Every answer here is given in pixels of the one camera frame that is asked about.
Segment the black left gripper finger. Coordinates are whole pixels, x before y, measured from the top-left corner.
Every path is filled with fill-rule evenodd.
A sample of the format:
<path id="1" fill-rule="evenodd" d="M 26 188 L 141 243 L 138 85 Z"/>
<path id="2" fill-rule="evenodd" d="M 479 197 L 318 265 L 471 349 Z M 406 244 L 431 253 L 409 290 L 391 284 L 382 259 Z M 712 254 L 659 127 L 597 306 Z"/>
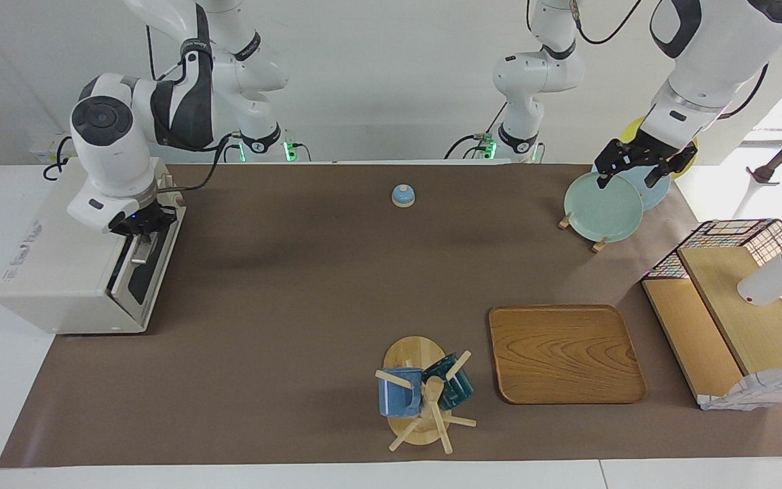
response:
<path id="1" fill-rule="evenodd" d="M 663 179 L 663 177 L 675 173 L 677 166 L 675 159 L 677 159 L 677 155 L 671 157 L 663 157 L 660 155 L 649 157 L 648 161 L 649 163 L 653 163 L 653 165 L 652 170 L 650 170 L 648 176 L 644 179 L 646 187 L 654 188 L 656 183 Z"/>
<path id="2" fill-rule="evenodd" d="M 628 147 L 620 139 L 612 139 L 606 143 L 606 147 L 595 158 L 597 169 L 597 185 L 599 189 L 605 189 L 612 177 L 630 167 L 628 160 Z"/>

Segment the glass toaster oven door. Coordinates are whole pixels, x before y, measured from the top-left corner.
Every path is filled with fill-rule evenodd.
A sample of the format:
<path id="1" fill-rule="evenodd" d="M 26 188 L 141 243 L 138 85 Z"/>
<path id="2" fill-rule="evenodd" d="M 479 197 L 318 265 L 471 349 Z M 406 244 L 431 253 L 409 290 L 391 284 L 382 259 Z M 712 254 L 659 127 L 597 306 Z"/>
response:
<path id="1" fill-rule="evenodd" d="M 118 326 L 116 331 L 146 330 L 158 289 L 173 251 L 185 209 L 176 204 L 161 204 L 176 209 L 177 222 L 167 232 L 156 232 L 152 249 L 137 248 L 134 235 L 126 238 L 107 284 L 107 295 L 122 309 L 135 326 Z"/>

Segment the cream toaster oven body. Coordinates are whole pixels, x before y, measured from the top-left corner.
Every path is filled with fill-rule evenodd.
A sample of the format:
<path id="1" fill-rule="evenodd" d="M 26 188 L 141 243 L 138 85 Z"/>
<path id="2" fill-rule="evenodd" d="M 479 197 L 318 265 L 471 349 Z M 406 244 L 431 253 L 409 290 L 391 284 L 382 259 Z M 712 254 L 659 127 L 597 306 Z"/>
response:
<path id="1" fill-rule="evenodd" d="M 86 179 L 65 167 L 0 278 L 0 304 L 40 330 L 64 334 L 127 334 L 135 326 L 107 295 L 126 238 L 78 223 L 67 205 Z"/>

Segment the large light blue plate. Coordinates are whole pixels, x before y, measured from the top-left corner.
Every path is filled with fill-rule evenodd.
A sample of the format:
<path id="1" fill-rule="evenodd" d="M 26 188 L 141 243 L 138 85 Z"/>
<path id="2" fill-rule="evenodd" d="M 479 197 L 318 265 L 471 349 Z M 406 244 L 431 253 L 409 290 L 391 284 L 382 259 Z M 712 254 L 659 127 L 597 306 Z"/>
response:
<path id="1" fill-rule="evenodd" d="M 655 169 L 655 166 L 636 166 L 632 169 L 621 171 L 614 179 L 626 179 L 639 192 L 643 203 L 643 210 L 647 211 L 654 208 L 663 201 L 671 187 L 671 176 L 663 176 L 654 186 L 646 185 L 646 177 Z"/>

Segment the yellow plate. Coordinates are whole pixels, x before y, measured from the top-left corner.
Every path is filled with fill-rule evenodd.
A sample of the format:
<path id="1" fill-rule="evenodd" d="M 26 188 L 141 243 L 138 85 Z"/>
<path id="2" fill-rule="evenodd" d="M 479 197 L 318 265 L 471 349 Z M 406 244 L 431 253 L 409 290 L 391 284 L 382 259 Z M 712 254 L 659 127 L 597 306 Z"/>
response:
<path id="1" fill-rule="evenodd" d="M 640 125 L 642 124 L 645 118 L 646 116 L 642 115 L 641 117 L 637 117 L 636 120 L 630 121 L 630 123 L 627 124 L 627 126 L 624 127 L 624 129 L 621 131 L 618 139 L 620 139 L 621 142 L 630 143 L 634 139 L 635 135 L 639 130 Z M 669 173 L 670 179 L 671 180 L 679 179 L 694 164 L 697 156 L 698 153 L 692 155 L 692 157 L 689 160 L 684 160 L 682 162 L 682 169 L 680 169 L 680 171 L 677 172 L 671 171 L 671 173 Z"/>

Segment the pale green plate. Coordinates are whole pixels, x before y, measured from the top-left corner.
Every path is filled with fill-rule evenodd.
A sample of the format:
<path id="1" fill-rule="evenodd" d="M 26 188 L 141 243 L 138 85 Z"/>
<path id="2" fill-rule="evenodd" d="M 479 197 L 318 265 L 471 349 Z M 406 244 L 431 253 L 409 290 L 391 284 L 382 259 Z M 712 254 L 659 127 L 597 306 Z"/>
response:
<path id="1" fill-rule="evenodd" d="M 586 173 L 569 185 L 563 201 L 565 222 L 592 242 L 625 240 L 642 221 L 642 198 L 626 179 L 615 177 L 604 188 L 599 180 L 599 173 Z"/>

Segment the wooden plate rack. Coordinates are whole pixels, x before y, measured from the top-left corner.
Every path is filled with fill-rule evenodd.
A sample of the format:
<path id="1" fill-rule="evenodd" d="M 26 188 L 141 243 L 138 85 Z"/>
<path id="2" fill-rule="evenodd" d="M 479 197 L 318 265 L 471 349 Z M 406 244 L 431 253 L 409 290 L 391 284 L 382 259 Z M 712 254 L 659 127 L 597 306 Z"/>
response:
<path id="1" fill-rule="evenodd" d="M 558 223 L 558 227 L 561 230 L 569 229 L 572 226 L 571 220 L 572 220 L 573 213 L 566 213 L 564 217 L 562 217 L 561 221 Z M 594 254 L 600 253 L 606 245 L 608 244 L 609 236 L 603 236 L 602 239 L 600 239 L 598 242 L 595 241 L 593 243 L 593 246 L 591 247 L 591 251 Z"/>

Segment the white power strip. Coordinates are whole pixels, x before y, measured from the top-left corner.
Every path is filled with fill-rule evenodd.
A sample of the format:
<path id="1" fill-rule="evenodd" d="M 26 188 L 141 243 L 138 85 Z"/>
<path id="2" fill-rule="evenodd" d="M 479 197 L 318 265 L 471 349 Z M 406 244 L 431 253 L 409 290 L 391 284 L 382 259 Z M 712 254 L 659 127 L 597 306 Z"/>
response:
<path id="1" fill-rule="evenodd" d="M 59 145 L 65 137 L 65 133 L 41 133 L 32 137 L 30 153 L 35 159 L 35 163 L 50 165 L 56 163 L 56 155 L 60 154 L 61 159 L 77 157 L 77 152 L 71 141 L 67 141 L 62 146 L 62 151 L 58 151 Z"/>

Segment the brown table mat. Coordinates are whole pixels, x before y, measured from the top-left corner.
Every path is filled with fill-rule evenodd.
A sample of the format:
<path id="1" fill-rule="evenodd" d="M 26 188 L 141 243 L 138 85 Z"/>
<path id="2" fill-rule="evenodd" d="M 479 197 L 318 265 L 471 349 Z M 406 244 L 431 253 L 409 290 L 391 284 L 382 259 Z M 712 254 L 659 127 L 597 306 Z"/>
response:
<path id="1" fill-rule="evenodd" d="M 148 330 L 55 338 L 0 467 L 364 463 L 389 452 L 377 408 L 391 344 L 472 353 L 453 460 L 782 456 L 782 405 L 702 411 L 638 281 L 696 226 L 673 191 L 598 254 L 559 231 L 584 165 L 223 165 L 187 211 Z M 394 206 L 394 186 L 415 204 Z M 611 304 L 648 396 L 510 405 L 487 313 Z"/>

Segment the wooden step shelf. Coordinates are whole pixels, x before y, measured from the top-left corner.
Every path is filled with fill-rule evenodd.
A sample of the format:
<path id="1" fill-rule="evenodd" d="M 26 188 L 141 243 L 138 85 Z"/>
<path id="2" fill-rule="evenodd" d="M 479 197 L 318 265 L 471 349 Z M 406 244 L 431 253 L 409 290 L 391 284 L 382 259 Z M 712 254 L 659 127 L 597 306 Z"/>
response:
<path id="1" fill-rule="evenodd" d="M 689 278 L 641 285 L 696 402 L 725 395 L 749 374 L 782 368 L 782 302 L 755 306 L 737 291 L 758 269 L 749 251 L 686 248 L 679 258 Z"/>

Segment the wooden serving tray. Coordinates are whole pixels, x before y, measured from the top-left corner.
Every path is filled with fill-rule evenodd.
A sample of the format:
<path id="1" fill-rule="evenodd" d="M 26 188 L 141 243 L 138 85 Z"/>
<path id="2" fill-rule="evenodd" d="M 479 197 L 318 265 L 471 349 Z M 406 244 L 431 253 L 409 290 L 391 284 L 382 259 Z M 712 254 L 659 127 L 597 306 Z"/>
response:
<path id="1" fill-rule="evenodd" d="M 510 405 L 626 405 L 648 385 L 626 320 L 610 304 L 496 306 L 494 377 Z"/>

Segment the white patterned cloth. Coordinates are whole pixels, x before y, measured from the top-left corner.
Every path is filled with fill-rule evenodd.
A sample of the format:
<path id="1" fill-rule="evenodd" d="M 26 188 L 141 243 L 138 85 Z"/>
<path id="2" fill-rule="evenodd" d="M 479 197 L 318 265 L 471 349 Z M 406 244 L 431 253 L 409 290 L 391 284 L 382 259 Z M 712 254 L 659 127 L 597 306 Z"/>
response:
<path id="1" fill-rule="evenodd" d="M 782 368 L 763 369 L 741 378 L 722 396 L 698 395 L 702 410 L 752 411 L 782 403 Z"/>

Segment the wooden mug tree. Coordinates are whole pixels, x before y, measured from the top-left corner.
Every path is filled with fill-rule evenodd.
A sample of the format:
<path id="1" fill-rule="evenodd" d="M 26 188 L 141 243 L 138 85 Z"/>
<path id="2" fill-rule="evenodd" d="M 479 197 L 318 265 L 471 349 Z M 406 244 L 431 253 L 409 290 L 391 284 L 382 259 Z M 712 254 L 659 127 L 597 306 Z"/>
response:
<path id="1" fill-rule="evenodd" d="M 396 341 L 389 347 L 383 359 L 382 368 L 416 367 L 424 371 L 429 365 L 444 358 L 447 354 L 434 341 L 422 336 L 407 336 Z M 462 354 L 456 354 L 458 360 L 446 375 L 451 380 L 460 368 L 464 369 L 471 353 L 466 350 Z M 462 425 L 463 427 L 475 427 L 476 421 L 469 418 L 460 418 L 453 414 L 453 410 L 443 411 L 439 408 L 438 401 L 443 393 L 444 380 L 440 377 L 430 377 L 426 383 L 422 383 L 421 412 L 413 417 L 387 418 L 383 416 L 394 433 L 395 439 L 388 446 L 389 450 L 397 451 L 404 443 L 413 446 L 426 446 L 430 443 L 440 442 L 444 453 L 453 453 L 453 446 L 448 436 L 450 425 Z"/>

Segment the dark green ceramic mug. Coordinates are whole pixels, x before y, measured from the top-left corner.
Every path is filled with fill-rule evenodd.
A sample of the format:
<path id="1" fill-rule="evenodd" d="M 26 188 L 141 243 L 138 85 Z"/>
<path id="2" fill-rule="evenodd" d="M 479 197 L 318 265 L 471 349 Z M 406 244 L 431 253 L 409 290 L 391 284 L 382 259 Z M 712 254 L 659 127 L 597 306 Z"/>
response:
<path id="1" fill-rule="evenodd" d="M 450 411 L 468 401 L 474 394 L 474 387 L 466 370 L 460 368 L 451 380 L 446 375 L 455 365 L 458 356 L 453 352 L 444 356 L 422 372 L 422 383 L 426 383 L 430 377 L 440 377 L 444 380 L 443 393 L 439 397 L 438 405 L 443 411 Z"/>

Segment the blue ceramic mug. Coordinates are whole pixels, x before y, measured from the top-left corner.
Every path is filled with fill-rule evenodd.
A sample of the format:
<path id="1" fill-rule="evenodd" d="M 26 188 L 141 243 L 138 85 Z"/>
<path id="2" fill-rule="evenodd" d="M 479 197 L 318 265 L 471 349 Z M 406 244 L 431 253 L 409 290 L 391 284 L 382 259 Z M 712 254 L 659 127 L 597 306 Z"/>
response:
<path id="1" fill-rule="evenodd" d="M 387 418 L 413 417 L 421 412 L 422 369 L 378 369 L 379 413 Z"/>

